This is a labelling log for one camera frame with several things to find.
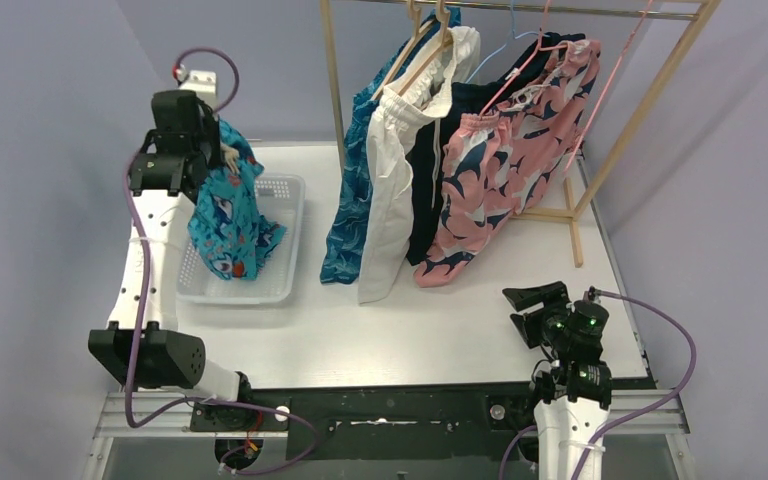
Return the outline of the wooden hanger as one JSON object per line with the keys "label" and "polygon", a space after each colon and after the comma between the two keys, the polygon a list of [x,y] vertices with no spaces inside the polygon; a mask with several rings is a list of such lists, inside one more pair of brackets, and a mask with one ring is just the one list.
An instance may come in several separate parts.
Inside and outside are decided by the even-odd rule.
{"label": "wooden hanger", "polygon": [[422,9],[416,5],[414,0],[406,0],[406,7],[408,10],[408,17],[412,21],[412,34],[399,51],[395,60],[391,64],[390,69],[387,71],[378,88],[373,93],[372,99],[375,101],[380,99],[383,88],[398,76],[402,65],[433,26],[433,21],[424,20]]}
{"label": "wooden hanger", "polygon": [[437,0],[434,10],[439,29],[435,36],[426,43],[426,46],[432,49],[429,49],[425,54],[419,53],[405,73],[396,81],[393,90],[400,96],[409,90],[434,60],[438,59],[453,45],[453,37],[449,28],[451,13],[446,7],[446,2]]}

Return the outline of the pink hanger of floral shorts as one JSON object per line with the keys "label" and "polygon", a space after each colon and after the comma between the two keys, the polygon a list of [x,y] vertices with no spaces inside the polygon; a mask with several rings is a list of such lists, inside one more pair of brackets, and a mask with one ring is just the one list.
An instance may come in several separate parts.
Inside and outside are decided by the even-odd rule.
{"label": "pink hanger of floral shorts", "polygon": [[[540,36],[531,36],[534,40],[521,51],[519,56],[511,62],[503,73],[500,73],[497,77],[491,78],[488,81],[477,79],[472,83],[466,82],[466,84],[463,85],[463,113],[484,113],[489,109],[489,105],[504,100],[510,96],[513,91],[522,88],[528,82],[533,81],[545,67],[549,55],[553,53],[554,49],[563,41],[577,40],[580,38],[580,36],[576,35],[570,36],[557,32],[545,31],[542,26],[538,26],[535,31],[538,31]],[[500,54],[515,47],[520,40],[521,39],[508,46]]]}

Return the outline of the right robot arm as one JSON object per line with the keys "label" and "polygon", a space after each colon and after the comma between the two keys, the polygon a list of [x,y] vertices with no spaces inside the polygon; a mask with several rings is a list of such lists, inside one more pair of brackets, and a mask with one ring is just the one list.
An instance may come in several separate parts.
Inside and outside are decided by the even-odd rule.
{"label": "right robot arm", "polygon": [[537,435],[541,479],[600,479],[605,448],[597,430],[607,423],[612,374],[602,360],[609,312],[588,292],[573,300],[564,283],[505,288],[511,321],[530,349],[549,363],[536,371],[522,411]]}

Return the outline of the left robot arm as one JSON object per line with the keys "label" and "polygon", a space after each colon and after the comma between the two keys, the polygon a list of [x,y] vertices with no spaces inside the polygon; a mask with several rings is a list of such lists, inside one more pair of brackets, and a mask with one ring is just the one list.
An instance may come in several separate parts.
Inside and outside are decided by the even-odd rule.
{"label": "left robot arm", "polygon": [[218,399],[233,427],[255,416],[239,373],[208,360],[199,337],[178,330],[176,300],[188,223],[198,192],[223,155],[213,109],[191,90],[153,95],[154,127],[128,161],[124,193],[131,234],[115,305],[88,338],[91,355],[122,386]]}

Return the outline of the wooden clothes rack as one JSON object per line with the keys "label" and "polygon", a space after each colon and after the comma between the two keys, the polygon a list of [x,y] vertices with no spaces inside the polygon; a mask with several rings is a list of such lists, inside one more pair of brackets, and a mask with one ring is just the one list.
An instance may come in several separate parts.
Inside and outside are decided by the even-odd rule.
{"label": "wooden clothes rack", "polygon": [[[587,208],[593,209],[593,203],[596,194],[601,186],[608,179],[610,173],[620,160],[631,141],[638,133],[643,122],[647,119],[654,106],[657,104],[662,93],[670,83],[678,67],[682,64],[686,55],[694,45],[701,32],[707,26],[713,14],[720,6],[721,1],[663,1],[666,3],[685,3],[695,5],[695,13],[678,12],[660,12],[653,11],[647,4],[646,8],[636,10],[616,10],[607,8],[583,8],[583,7],[551,7],[549,3],[544,6],[532,4],[517,5],[516,1],[507,4],[493,3],[490,1],[349,1],[364,3],[382,3],[382,4],[405,4],[408,9],[408,17],[414,23],[417,35],[425,34],[430,27],[417,27],[423,14],[421,9],[416,8],[416,3],[422,5],[434,5],[435,9],[440,9],[451,4],[458,8],[481,9],[481,10],[513,10],[524,12],[541,12],[548,18],[549,12],[558,12],[562,14],[580,14],[589,16],[606,16],[616,18],[636,18],[639,17],[637,27],[633,32],[637,32],[638,27],[642,27],[645,20],[680,20],[687,22],[682,35],[672,48],[667,59],[664,61],[659,71],[655,75],[650,86],[646,90],[643,98],[631,114],[621,133],[617,137],[613,146],[596,176],[592,180],[587,180],[586,189],[577,203],[573,204],[574,189],[572,181],[567,178],[563,182],[563,193],[565,200],[564,209],[557,208],[534,208],[530,211],[516,217],[521,220],[539,221],[548,223],[565,224],[569,227],[570,243],[572,248],[572,260],[575,268],[582,268],[584,265],[584,252],[580,234],[580,222]],[[344,167],[346,159],[346,149],[343,144],[345,127],[343,121],[342,102],[339,86],[338,60],[336,55],[335,34],[333,26],[332,1],[318,1],[321,18],[321,27],[324,36],[325,58],[328,72],[329,89],[331,105],[333,112],[333,125],[336,133],[337,152],[340,167]]]}

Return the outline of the wooden hanger front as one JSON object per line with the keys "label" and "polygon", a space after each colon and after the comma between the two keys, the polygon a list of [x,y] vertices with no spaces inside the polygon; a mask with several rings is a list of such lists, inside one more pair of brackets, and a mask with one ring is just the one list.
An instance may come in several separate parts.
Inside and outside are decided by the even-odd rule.
{"label": "wooden hanger front", "polygon": [[434,10],[439,29],[435,36],[426,43],[426,46],[432,49],[429,49],[425,54],[419,53],[405,73],[396,81],[393,90],[400,96],[409,90],[434,60],[438,59],[453,45],[453,37],[449,28],[451,13],[446,7],[446,2],[437,0]]}

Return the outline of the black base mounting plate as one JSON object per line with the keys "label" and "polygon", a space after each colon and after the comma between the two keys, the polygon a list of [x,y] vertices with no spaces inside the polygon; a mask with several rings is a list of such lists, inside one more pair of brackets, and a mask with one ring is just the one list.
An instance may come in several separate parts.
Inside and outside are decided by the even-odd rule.
{"label": "black base mounting plate", "polygon": [[533,421],[529,382],[425,386],[255,389],[262,414],[196,406],[199,433],[284,434],[286,456],[318,444],[312,460],[501,458]]}

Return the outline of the light blue shark shorts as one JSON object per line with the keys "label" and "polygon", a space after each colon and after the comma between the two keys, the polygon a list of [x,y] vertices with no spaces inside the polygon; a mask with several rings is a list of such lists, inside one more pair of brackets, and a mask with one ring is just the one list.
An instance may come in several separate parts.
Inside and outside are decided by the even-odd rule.
{"label": "light blue shark shorts", "polygon": [[201,186],[188,232],[195,251],[222,280],[254,280],[282,242],[286,227],[264,216],[256,180],[264,172],[247,139],[221,119],[224,167]]}

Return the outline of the wooden hanger rear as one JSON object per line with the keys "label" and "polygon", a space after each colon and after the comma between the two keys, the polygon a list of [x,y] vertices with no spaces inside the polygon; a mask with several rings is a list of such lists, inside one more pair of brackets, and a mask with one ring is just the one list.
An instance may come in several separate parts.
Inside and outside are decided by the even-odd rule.
{"label": "wooden hanger rear", "polygon": [[375,101],[380,99],[383,88],[398,76],[402,65],[433,26],[433,21],[424,20],[422,9],[416,5],[414,0],[406,0],[406,7],[408,10],[408,17],[412,21],[412,34],[399,51],[395,60],[391,64],[390,69],[387,71],[378,88],[373,93],[372,99]]}

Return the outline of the white drawstring shorts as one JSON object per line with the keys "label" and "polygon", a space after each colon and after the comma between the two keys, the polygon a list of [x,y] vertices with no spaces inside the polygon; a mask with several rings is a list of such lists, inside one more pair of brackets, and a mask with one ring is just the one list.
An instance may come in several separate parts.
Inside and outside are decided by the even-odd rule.
{"label": "white drawstring shorts", "polygon": [[405,71],[383,88],[367,135],[367,164],[372,200],[363,250],[357,300],[360,304],[386,298],[409,247],[413,226],[413,169],[407,155],[419,131],[443,119],[453,104],[452,84],[466,79],[480,61],[481,34],[473,27],[449,27],[453,45],[434,60],[400,96],[393,87]]}

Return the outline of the dark teal patterned shorts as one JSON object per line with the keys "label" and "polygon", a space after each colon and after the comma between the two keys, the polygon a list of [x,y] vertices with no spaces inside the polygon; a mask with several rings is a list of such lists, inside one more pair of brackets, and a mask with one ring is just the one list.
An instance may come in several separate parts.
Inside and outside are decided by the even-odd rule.
{"label": "dark teal patterned shorts", "polygon": [[358,279],[373,193],[366,142],[369,123],[379,102],[372,95],[403,45],[370,83],[353,96],[351,121],[343,140],[345,162],[338,208],[325,239],[326,253],[319,275],[323,284],[352,284]]}

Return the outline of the navy blue shorts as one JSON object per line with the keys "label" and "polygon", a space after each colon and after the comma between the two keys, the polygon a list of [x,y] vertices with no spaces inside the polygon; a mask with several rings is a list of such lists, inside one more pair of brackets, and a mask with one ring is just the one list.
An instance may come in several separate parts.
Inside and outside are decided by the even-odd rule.
{"label": "navy blue shorts", "polygon": [[441,120],[423,127],[416,144],[407,155],[413,169],[412,207],[413,227],[409,238],[408,261],[415,266],[427,253],[438,227],[442,208],[442,161],[444,148],[458,128],[464,110],[463,85],[452,84],[453,104]]}

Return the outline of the pink navy floral shorts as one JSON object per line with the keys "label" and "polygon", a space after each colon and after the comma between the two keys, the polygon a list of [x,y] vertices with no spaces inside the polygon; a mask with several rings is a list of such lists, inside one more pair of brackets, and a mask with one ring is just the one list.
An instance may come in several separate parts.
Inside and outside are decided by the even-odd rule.
{"label": "pink navy floral shorts", "polygon": [[419,287],[451,283],[510,219],[540,203],[577,141],[600,57],[596,39],[545,35],[483,112],[462,114],[444,148],[442,208],[414,271]]}

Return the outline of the white plastic basket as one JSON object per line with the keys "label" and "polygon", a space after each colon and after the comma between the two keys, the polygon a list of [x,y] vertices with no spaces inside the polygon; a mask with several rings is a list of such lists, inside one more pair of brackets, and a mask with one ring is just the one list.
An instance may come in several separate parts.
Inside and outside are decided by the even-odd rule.
{"label": "white plastic basket", "polygon": [[225,238],[201,232],[188,242],[177,281],[182,302],[217,306],[263,306],[286,300],[293,288],[306,185],[296,175],[264,174],[243,181],[241,214],[218,198],[218,220],[241,220]]}

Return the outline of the light blue hanger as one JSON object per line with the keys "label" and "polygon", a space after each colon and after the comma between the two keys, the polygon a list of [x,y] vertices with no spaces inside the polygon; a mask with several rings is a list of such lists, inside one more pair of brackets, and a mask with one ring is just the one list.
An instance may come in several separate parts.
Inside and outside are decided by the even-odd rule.
{"label": "light blue hanger", "polygon": [[540,33],[535,30],[531,31],[523,31],[519,32],[517,28],[517,20],[516,20],[516,9],[517,6],[516,0],[510,0],[508,2],[507,11],[508,11],[508,17],[509,17],[509,26],[507,29],[507,34],[504,38],[504,42],[495,50],[490,52],[487,56],[484,57],[483,60],[480,61],[480,63],[476,66],[476,68],[473,70],[471,75],[467,78],[467,83],[472,83],[474,80],[477,80],[480,76],[479,72],[481,69],[492,59],[494,59],[496,56],[498,56],[500,53],[502,53],[508,46],[514,44],[519,39],[522,39],[524,37],[531,37],[536,36],[539,37]]}

